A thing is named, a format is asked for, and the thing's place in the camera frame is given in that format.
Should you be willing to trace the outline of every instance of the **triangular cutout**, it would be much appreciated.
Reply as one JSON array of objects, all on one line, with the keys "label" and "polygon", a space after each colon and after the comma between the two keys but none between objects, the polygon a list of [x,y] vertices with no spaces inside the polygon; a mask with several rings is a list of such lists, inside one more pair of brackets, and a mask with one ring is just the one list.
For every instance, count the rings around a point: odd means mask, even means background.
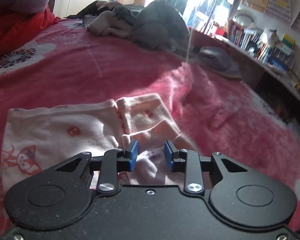
[{"label": "triangular cutout", "polygon": [[79,162],[81,161],[81,158],[75,159],[72,162],[69,162],[60,168],[57,168],[56,171],[63,171],[63,172],[73,172],[75,168],[78,166]]},{"label": "triangular cutout", "polygon": [[247,170],[242,168],[241,166],[231,162],[228,159],[222,159],[223,164],[227,168],[229,172],[246,172]]}]

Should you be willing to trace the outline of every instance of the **silver bolt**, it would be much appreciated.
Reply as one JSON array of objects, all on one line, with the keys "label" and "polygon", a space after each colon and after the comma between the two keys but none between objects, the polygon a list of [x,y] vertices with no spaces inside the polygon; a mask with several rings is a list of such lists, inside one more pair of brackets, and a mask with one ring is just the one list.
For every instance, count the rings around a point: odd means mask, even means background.
[{"label": "silver bolt", "polygon": [[287,235],[279,235],[277,240],[288,240],[288,236]]},{"label": "silver bolt", "polygon": [[154,195],[154,194],[155,194],[155,191],[152,190],[152,189],[149,189],[149,190],[146,191],[146,193],[147,193],[148,195]]},{"label": "silver bolt", "polygon": [[190,183],[187,186],[187,189],[192,192],[198,192],[198,191],[202,190],[202,186],[198,183]]},{"label": "silver bolt", "polygon": [[102,183],[99,185],[99,190],[111,191],[111,190],[114,190],[114,186],[111,183]]},{"label": "silver bolt", "polygon": [[23,236],[21,235],[14,235],[14,240],[23,240]]}]

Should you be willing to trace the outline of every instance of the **white cloth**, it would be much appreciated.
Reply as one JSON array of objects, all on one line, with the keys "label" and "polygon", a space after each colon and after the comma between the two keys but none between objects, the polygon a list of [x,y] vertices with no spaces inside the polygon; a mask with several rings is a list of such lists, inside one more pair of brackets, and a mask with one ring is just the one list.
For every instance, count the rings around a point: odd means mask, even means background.
[{"label": "white cloth", "polygon": [[[158,94],[110,99],[98,104],[64,105],[32,110],[11,109],[2,143],[2,184],[17,182],[80,152],[105,151],[139,141],[134,172],[119,179],[132,184],[180,184],[183,174],[168,171],[163,146],[197,150],[173,121]],[[97,182],[95,176],[91,187]]]}]

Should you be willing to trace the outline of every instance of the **pink blanket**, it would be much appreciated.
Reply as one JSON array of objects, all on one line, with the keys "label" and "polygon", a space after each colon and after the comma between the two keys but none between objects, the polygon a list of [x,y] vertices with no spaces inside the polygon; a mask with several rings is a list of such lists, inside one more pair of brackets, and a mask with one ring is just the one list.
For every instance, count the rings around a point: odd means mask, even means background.
[{"label": "pink blanket", "polygon": [[[298,206],[289,226],[300,228],[300,144],[259,96],[244,82],[181,63],[174,55],[94,37],[79,21],[49,27],[0,61],[0,153],[11,108],[98,103],[153,92],[202,155],[223,152],[293,189]],[[0,234],[10,226],[3,196],[0,164]]]}]

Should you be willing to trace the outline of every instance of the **bed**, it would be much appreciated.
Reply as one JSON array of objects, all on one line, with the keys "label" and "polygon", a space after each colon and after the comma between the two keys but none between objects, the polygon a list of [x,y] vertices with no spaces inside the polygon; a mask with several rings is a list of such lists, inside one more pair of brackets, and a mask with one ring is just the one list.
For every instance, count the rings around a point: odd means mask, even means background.
[{"label": "bed", "polygon": [[[200,154],[223,152],[294,190],[298,205],[289,226],[300,228],[300,143],[257,94],[242,81],[189,65],[172,53],[95,37],[81,20],[52,25],[0,58],[0,153],[11,108],[98,103],[148,93],[161,96]],[[0,234],[11,225],[3,198],[0,164]]]}]

